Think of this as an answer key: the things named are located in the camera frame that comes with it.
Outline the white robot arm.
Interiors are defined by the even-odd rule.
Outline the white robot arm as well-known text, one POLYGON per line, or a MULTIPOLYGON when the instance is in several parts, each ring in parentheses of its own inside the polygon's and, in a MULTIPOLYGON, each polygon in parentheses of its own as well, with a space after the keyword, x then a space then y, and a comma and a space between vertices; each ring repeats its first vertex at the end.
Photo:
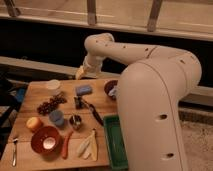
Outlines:
POLYGON ((178 103, 201 79, 198 58, 183 49, 119 43, 110 33, 90 35, 84 46, 77 78, 100 71, 107 57, 127 66, 116 102, 129 171, 188 171, 178 103))

